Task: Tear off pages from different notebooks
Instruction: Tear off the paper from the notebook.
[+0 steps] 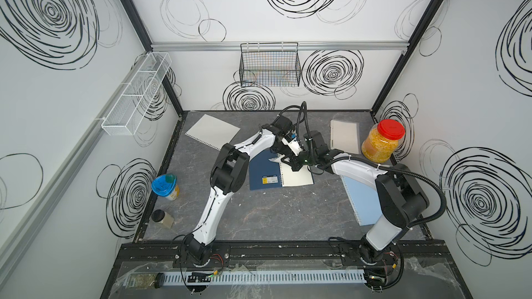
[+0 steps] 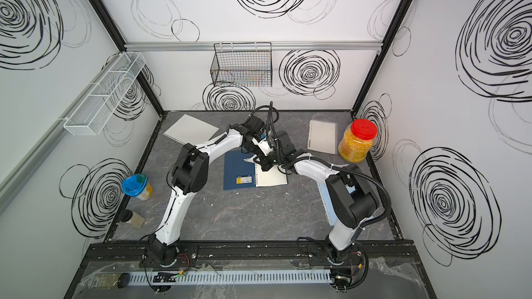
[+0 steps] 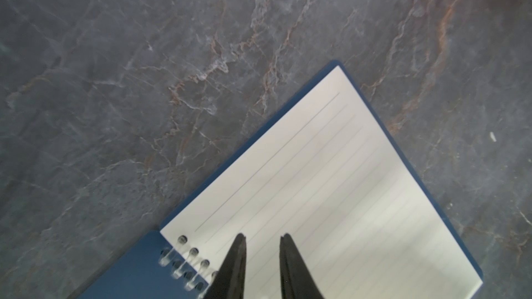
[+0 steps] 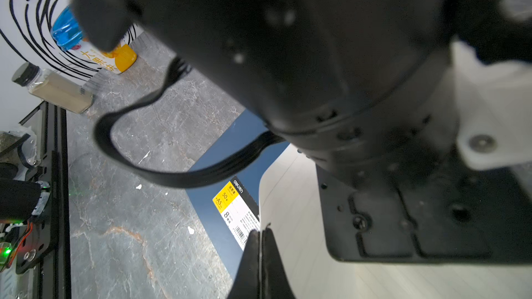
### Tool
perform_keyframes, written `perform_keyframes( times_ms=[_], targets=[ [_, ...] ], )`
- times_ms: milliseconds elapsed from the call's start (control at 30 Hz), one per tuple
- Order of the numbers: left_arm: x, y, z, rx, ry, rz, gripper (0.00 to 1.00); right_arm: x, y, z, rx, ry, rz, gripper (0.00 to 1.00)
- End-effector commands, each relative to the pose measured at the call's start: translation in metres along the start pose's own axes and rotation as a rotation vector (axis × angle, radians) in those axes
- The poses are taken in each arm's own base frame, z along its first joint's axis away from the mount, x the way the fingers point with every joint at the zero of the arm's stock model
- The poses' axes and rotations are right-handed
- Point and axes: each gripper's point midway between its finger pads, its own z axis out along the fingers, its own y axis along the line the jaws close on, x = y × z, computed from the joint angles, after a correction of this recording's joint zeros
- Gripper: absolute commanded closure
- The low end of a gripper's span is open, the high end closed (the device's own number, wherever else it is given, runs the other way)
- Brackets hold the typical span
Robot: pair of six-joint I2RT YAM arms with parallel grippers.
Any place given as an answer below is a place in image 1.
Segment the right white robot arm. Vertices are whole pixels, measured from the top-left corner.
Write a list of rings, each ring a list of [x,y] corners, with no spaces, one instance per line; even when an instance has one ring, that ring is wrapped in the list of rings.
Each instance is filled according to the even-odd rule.
[[[403,164],[381,166],[365,158],[353,157],[338,149],[330,149],[320,133],[312,131],[304,142],[294,136],[284,138],[287,148],[284,162],[296,169],[315,166],[324,172],[353,179],[376,191],[381,216],[360,240],[359,254],[367,264],[375,264],[388,249],[410,230],[423,223],[419,220],[429,206],[419,180],[428,179],[410,172]]]

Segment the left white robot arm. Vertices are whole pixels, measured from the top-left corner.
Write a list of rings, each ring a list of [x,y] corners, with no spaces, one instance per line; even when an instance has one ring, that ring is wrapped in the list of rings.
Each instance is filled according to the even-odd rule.
[[[289,118],[278,115],[272,123],[263,125],[242,143],[222,146],[210,173],[209,199],[198,224],[184,237],[182,244],[195,264],[208,262],[224,210],[232,196],[242,188],[249,162],[264,150],[285,147],[283,140],[293,133],[293,126]]]

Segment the dark blue spiral notebook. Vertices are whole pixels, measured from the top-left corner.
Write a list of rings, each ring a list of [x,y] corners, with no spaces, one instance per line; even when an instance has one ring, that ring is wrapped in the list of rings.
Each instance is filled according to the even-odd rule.
[[[280,162],[279,154],[269,149],[262,151],[250,161],[249,187],[251,191],[313,184],[313,175],[306,166],[294,172],[289,165]]]

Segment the light blue spiral notebook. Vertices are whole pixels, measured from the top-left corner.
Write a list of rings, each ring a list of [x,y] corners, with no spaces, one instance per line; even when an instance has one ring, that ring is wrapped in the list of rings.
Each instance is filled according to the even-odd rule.
[[[341,176],[345,191],[360,226],[372,226],[382,216],[378,193],[354,179]]]

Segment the torn lined paper page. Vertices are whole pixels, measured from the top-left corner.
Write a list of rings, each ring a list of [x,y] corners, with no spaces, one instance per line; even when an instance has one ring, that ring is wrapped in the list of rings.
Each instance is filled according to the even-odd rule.
[[[186,136],[221,150],[239,131],[239,127],[205,114],[186,132]]]

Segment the frosted cover white notebook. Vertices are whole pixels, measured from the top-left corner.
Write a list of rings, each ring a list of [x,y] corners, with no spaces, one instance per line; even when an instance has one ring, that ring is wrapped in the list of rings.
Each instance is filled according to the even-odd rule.
[[[331,148],[349,154],[360,153],[359,127],[357,123],[331,120]]]

